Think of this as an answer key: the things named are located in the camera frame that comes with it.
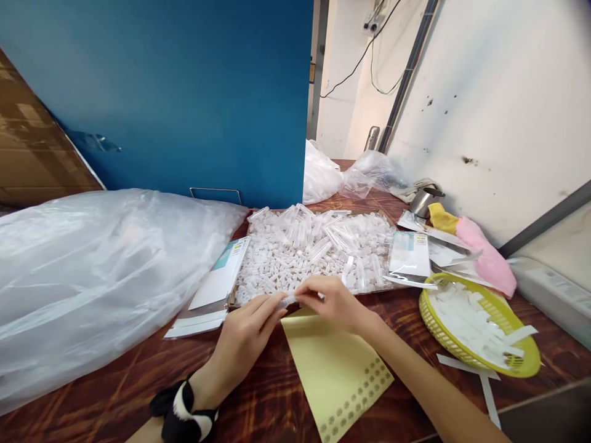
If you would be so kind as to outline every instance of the blue panel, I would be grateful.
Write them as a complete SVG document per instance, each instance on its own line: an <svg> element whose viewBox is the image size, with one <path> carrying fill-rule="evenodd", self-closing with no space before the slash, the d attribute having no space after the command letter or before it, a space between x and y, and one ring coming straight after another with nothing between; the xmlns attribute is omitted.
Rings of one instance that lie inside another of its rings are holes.
<svg viewBox="0 0 591 443"><path fill-rule="evenodd" d="M286 207L302 200L312 7L9 1L0 46L107 188Z"/></svg>

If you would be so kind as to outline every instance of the clear plastic bag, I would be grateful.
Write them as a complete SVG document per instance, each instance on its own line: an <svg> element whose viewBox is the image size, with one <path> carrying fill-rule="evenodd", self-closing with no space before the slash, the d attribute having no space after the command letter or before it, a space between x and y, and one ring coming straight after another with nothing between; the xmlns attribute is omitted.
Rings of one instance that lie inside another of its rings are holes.
<svg viewBox="0 0 591 443"><path fill-rule="evenodd" d="M304 204L326 200L339 192L342 184L339 165L316 149L313 140L306 140Z"/></svg>
<svg viewBox="0 0 591 443"><path fill-rule="evenodd" d="M103 367L170 321L246 213L122 190L0 218L0 415Z"/></svg>
<svg viewBox="0 0 591 443"><path fill-rule="evenodd" d="M396 161L378 151L365 151L343 173L343 197L364 199L371 188L397 196L412 188Z"/></svg>

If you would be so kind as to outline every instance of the cable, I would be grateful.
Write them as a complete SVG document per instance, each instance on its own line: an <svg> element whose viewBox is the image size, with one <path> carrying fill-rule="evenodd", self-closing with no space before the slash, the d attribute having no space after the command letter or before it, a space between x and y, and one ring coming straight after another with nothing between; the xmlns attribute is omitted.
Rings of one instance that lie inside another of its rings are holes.
<svg viewBox="0 0 591 443"><path fill-rule="evenodd" d="M371 18L368 20L367 23L365 23L368 28L369 28L369 24L371 23L371 21L374 19L374 17L379 14L379 12L382 10L382 6L384 5L384 1L382 0L382 2L377 6L376 10L374 11L374 13L371 15Z"/></svg>
<svg viewBox="0 0 591 443"><path fill-rule="evenodd" d="M398 86L398 84L402 80L403 75L404 75L404 71L402 71L402 74L400 74L398 81L396 83L394 83L394 86L392 86L392 88L390 88L390 90L388 92L384 92L383 90L379 89L376 86L376 84L374 83L374 43L372 41L372 43L371 43L371 62L369 62L369 77L371 78L371 85L375 88L375 90L378 91L380 94L384 94L384 95L388 95L388 94L392 93L392 91L394 91L396 86Z"/></svg>
<svg viewBox="0 0 591 443"><path fill-rule="evenodd" d="M334 91L337 86L342 85L345 81L347 81L347 79L352 76L353 74L355 74L355 71L357 70L357 68L359 67L361 61L363 60L363 57L365 57L365 55L368 52L369 46L374 42L374 40L378 37L378 35L381 34L381 32L384 30L384 28L386 27L386 24L388 23L388 20L390 19L390 17L392 16L392 13L396 10L396 6L398 6L398 4L401 2L402 0L398 0L396 2L396 4L394 5L394 8L392 8L392 10L390 11L390 13L388 14L388 17L386 18L386 21L384 22L384 24L382 25L382 27L380 28L380 30L378 32L376 32L376 34L374 35L374 37L371 39L371 41L369 42L369 44L367 45L367 47L365 48L365 51L363 51L363 55L361 56L361 58L359 59L359 61L357 62L357 64L355 65L355 67L353 68L353 71L347 76L345 77L342 81L340 81L339 83L337 83L335 86L332 87L332 89L328 92L328 94L326 95L320 95L320 98L326 98L329 95L332 94L332 91Z"/></svg>

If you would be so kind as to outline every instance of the metal cup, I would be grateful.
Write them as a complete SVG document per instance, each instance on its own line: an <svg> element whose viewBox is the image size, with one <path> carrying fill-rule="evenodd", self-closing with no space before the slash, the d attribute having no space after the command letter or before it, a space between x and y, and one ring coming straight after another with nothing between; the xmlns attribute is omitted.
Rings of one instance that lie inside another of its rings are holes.
<svg viewBox="0 0 591 443"><path fill-rule="evenodd" d="M429 205L437 203L445 198L445 194L434 188L421 188L412 199L408 210L420 218L429 217Z"/></svg>

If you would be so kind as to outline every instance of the table surface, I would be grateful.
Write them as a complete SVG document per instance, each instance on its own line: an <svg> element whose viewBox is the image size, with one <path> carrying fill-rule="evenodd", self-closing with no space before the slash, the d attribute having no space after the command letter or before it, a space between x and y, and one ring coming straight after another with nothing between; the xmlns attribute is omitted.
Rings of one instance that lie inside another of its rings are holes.
<svg viewBox="0 0 591 443"><path fill-rule="evenodd" d="M351 162L340 162L343 169ZM372 190L363 200L335 195L310 206L330 209L383 209L396 220L407 205ZM246 234L243 223L235 237ZM449 355L431 336L419 314L420 289L408 288L360 296L360 300L416 352L436 367L482 411L486 410L477 375L439 365L436 354ZM532 378L501 375L491 380L499 410L531 400L581 380L591 373L591 353L519 295L509 302L524 324L533 325L543 366ZM178 340L162 340L163 327L104 368L81 377L20 409L0 417L2 441L44 443L123 442L149 419L148 403L161 388L203 365L219 331ZM287 340L277 327L245 381L222 404L213 441L319 442ZM343 442L411 442L435 430L406 387L396 379L376 404L347 432Z"/></svg>

